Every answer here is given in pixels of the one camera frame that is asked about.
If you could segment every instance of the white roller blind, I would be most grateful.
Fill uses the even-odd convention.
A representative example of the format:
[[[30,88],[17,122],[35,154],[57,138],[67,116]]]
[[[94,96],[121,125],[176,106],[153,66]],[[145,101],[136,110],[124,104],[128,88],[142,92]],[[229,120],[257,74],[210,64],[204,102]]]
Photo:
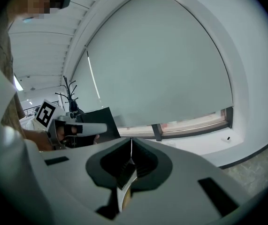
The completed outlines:
[[[87,53],[85,52],[74,73],[73,80],[76,80],[77,88],[73,98],[77,98],[77,104],[84,112],[98,110],[101,108],[94,83],[92,80]]]
[[[118,127],[192,119],[232,106],[214,43],[174,0],[129,1],[100,28],[88,52],[100,99]],[[75,78],[88,70],[81,62]],[[77,84],[80,107],[98,109],[91,79],[77,78]]]

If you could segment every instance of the hand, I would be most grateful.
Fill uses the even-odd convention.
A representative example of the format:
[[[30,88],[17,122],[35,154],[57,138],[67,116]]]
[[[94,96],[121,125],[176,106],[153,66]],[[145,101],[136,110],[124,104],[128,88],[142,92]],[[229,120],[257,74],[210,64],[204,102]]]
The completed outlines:
[[[71,127],[71,131],[74,135],[77,134],[77,128],[76,127]],[[59,141],[64,140],[65,138],[65,133],[64,133],[64,127],[58,127],[57,128],[57,138]]]
[[[47,133],[44,130],[32,131],[23,129],[26,139],[32,140],[38,147],[39,151],[52,151],[53,147],[49,143]]]
[[[73,134],[77,134],[77,128],[76,127],[71,127],[71,131]],[[64,134],[64,127],[58,127],[57,129],[57,137],[59,141],[64,140],[65,134]],[[99,139],[100,135],[97,134],[94,138],[93,144],[97,144],[96,140]]]

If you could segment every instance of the white wall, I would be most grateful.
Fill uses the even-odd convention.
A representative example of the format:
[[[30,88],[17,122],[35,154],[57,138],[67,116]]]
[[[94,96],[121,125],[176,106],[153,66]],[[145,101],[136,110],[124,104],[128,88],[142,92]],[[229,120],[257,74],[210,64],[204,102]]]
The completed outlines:
[[[197,20],[173,0],[131,0],[88,45],[74,79],[84,110],[109,106],[119,127],[192,119],[232,106],[223,61]]]
[[[19,96],[20,101],[25,101],[27,99],[49,96],[49,95],[55,94],[56,92],[59,93],[61,91],[62,91],[62,88],[58,86],[58,87],[39,89],[39,90],[28,91],[28,92],[18,91],[18,96]]]
[[[59,101],[58,95],[51,94],[51,95],[48,95],[48,96],[35,97],[35,98],[32,98],[32,99],[30,98],[28,101],[27,100],[22,101],[21,106],[22,106],[23,109],[28,109],[28,108],[31,108],[31,107],[40,106],[43,103],[44,99],[47,99],[50,102]]]
[[[268,144],[268,15],[256,0],[176,1],[201,22],[223,57],[233,94],[232,135],[241,142],[224,143],[225,130],[172,143],[217,166],[245,158]]]
[[[82,19],[72,38],[69,51],[64,62],[63,74],[71,80],[76,66],[98,28],[118,8],[129,0],[97,0]]]

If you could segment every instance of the tiled floor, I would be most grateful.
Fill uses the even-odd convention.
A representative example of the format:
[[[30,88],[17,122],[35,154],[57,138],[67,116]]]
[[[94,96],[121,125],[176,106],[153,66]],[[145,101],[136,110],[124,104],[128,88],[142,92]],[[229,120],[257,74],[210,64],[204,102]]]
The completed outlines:
[[[268,188],[268,148],[257,156],[236,166],[223,170],[255,196]]]

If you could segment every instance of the ceiling light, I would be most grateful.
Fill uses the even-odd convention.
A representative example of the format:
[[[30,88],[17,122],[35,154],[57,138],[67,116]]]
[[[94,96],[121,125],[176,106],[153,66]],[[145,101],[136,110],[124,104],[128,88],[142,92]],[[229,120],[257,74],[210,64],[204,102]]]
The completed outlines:
[[[18,82],[16,76],[14,75],[14,82],[15,82],[15,86],[17,88],[18,91],[22,91],[23,88],[21,87],[20,83]]]

